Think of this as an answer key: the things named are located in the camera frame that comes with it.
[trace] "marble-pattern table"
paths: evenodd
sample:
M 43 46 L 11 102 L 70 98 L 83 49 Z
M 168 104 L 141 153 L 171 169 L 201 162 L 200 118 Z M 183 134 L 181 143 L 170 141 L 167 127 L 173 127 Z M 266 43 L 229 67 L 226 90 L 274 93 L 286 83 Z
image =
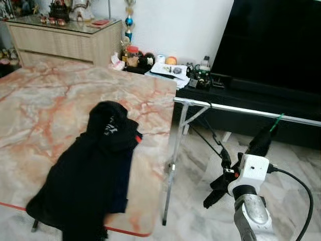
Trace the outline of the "marble-pattern table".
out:
M 91 67 L 38 63 L 0 79 L 0 204 L 24 210 L 49 169 L 86 128 L 89 111 L 113 100 L 139 123 L 126 213 L 108 229 L 148 236 L 158 215 L 176 83 Z

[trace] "metal pole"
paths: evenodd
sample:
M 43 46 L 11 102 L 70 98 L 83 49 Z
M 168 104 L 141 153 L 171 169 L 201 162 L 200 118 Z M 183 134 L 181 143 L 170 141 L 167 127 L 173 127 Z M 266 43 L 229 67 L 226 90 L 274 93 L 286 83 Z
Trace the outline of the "metal pole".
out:
M 189 108 L 189 105 L 187 103 L 184 103 L 182 113 L 181 113 L 181 118 L 180 118 L 180 124 L 179 124 L 179 128 L 177 130 L 177 135 L 176 135 L 176 142 L 175 142 L 175 147 L 174 147 L 172 166 L 170 169 L 169 186 L 167 189 L 165 211 L 164 211 L 164 216 L 163 216 L 163 226 L 166 225 L 166 221 L 167 221 L 167 213 L 168 213 L 170 198 L 171 198 L 172 182 L 173 182 L 173 177 L 175 174 L 175 163 L 176 163 L 177 155 L 179 153 L 179 147 L 180 147 L 182 134 L 183 134 L 183 128 L 184 128 L 184 121 L 186 119 L 186 114 L 187 114 L 188 108 Z
M 268 113 L 268 112 L 257 111 L 257 110 L 252 110 L 252 109 L 238 108 L 238 107 L 221 105 L 221 104 L 213 104 L 213 103 L 209 104 L 209 103 L 203 102 L 203 101 L 198 101 L 198 100 L 193 100 L 193 99 L 185 99 L 185 98 L 179 98 L 179 97 L 175 97 L 174 101 L 178 102 L 178 103 L 182 103 L 182 104 L 187 102 L 189 105 L 211 107 L 213 109 L 220 109 L 220 110 L 226 110 L 226 111 L 232 111 L 232 112 L 253 114 L 253 115 L 259 115 L 259 116 L 264 116 L 264 117 L 269 117 L 269 118 L 278 118 L 280 116 L 280 114 Z M 297 118 L 297 117 L 284 115 L 284 116 L 282 116 L 282 120 L 288 121 L 288 122 L 299 123 L 299 124 L 310 125 L 310 126 L 321 127 L 321 122 L 318 122 L 316 120 L 311 120 L 311 119 L 303 119 L 303 118 Z
M 109 19 L 111 19 L 110 0 L 108 0 L 108 15 L 109 15 Z

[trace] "white wall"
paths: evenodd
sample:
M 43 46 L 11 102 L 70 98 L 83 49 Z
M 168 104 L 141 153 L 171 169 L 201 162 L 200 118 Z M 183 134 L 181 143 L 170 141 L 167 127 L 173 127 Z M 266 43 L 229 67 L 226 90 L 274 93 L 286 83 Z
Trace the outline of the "white wall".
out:
M 48 11 L 51 0 L 38 0 Z M 214 61 L 233 0 L 136 0 L 132 44 L 143 52 L 176 56 L 179 63 Z M 114 18 L 126 18 L 124 0 L 111 0 Z M 107 0 L 93 0 L 96 16 L 108 16 Z

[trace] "black cable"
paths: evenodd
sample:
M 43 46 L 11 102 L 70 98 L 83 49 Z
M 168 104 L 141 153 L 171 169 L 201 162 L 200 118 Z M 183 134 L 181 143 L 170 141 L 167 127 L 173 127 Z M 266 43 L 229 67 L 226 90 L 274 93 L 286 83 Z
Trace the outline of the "black cable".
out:
M 214 147 L 204 138 L 204 136 L 201 135 L 201 133 L 199 133 L 191 124 L 189 124 L 190 127 L 206 142 L 207 145 L 209 145 L 209 147 L 220 157 L 222 158 L 221 154 L 219 154 Z
M 294 180 L 296 180 L 298 183 L 300 183 L 307 191 L 307 194 L 309 196 L 309 199 L 310 199 L 310 207 L 309 207 L 309 211 L 307 213 L 307 217 L 306 217 L 306 221 L 305 221 L 305 224 L 299 234 L 299 236 L 297 237 L 296 241 L 300 241 L 303 237 L 303 235 L 305 234 L 305 231 L 307 229 L 307 227 L 309 226 L 309 223 L 310 223 L 310 220 L 312 218 L 312 212 L 313 212 L 313 197 L 312 197 L 312 193 L 310 191 L 310 189 L 305 185 L 304 182 L 302 182 L 300 179 L 298 179 L 296 176 L 292 175 L 291 173 L 287 172 L 287 171 L 284 171 L 282 169 L 278 169 L 276 168 L 276 171 L 277 172 L 282 172 L 290 177 L 292 177 Z

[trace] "television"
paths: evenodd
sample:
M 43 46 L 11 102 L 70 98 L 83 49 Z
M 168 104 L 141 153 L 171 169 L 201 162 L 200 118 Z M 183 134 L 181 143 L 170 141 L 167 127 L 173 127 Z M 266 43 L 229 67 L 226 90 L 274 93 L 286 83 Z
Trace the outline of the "television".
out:
M 212 73 L 241 88 L 319 96 L 321 2 L 234 0 Z

